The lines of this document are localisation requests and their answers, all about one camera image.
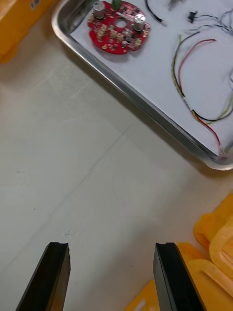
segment green connector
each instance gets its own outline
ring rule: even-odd
[[[116,11],[121,6],[121,0],[112,0],[112,8]]]

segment wire connector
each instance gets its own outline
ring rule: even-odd
[[[195,17],[196,17],[196,15],[197,15],[197,11],[195,11],[195,12],[189,12],[189,15],[188,15],[188,21],[192,24],[193,22],[194,22],[194,19],[195,19]]]

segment yellow plastic container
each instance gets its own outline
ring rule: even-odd
[[[201,216],[194,227],[196,240],[209,250],[211,240],[231,217],[233,217],[233,193],[230,193],[212,214]]]
[[[207,311],[233,310],[233,281],[212,262],[191,260],[187,268]]]
[[[215,234],[209,253],[212,262],[233,280],[233,218]]]
[[[204,255],[200,252],[200,250],[194,247],[191,243],[179,242],[178,248],[186,264],[191,260],[205,259]]]
[[[54,0],[0,0],[0,63],[15,56],[17,45]]]
[[[160,311],[155,281],[151,280],[125,308],[125,311]]]

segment tray rim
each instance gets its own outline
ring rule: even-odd
[[[59,18],[62,9],[70,1],[71,0],[60,0],[55,6],[51,19],[51,25],[55,35],[73,52],[75,52],[75,54],[77,54],[84,62],[86,62],[90,67],[92,67],[96,72],[104,77],[121,93],[123,93],[134,105],[136,105],[139,109],[146,113],[154,122],[159,124],[166,132],[168,132],[173,138],[175,138],[186,150],[188,150],[191,154],[201,160],[201,162],[214,170],[232,170],[233,163],[227,160],[224,161],[221,157],[216,156],[214,153],[212,153],[209,149],[207,149],[204,145],[202,145],[189,133],[187,133],[183,128],[176,124],[172,119],[170,119],[159,108],[154,106],[150,101],[148,101],[145,97],[139,94],[122,78],[116,75],[112,70],[108,69],[106,65],[104,65],[94,55],[87,51],[81,44],[76,42],[71,36],[66,35],[65,32],[62,31],[61,25],[59,23]],[[79,7],[81,8],[85,2],[87,5],[86,7],[88,7],[88,5],[90,5],[90,1],[88,0],[80,1],[79,3],[76,3],[76,5],[79,4]]]

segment red circuit board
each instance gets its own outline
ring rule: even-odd
[[[133,18],[136,14],[145,14],[135,5],[125,1],[116,11],[112,9],[110,3],[105,1],[103,3],[105,4],[104,18],[98,19],[91,14],[87,23],[91,28],[89,35],[93,43],[111,54],[126,54],[130,50],[137,51],[141,48],[149,35],[150,25],[145,23],[143,30],[138,32],[133,29]],[[124,19],[127,23],[124,28],[116,26],[119,18]],[[124,41],[125,44],[126,39],[130,42],[123,46],[122,42]]]

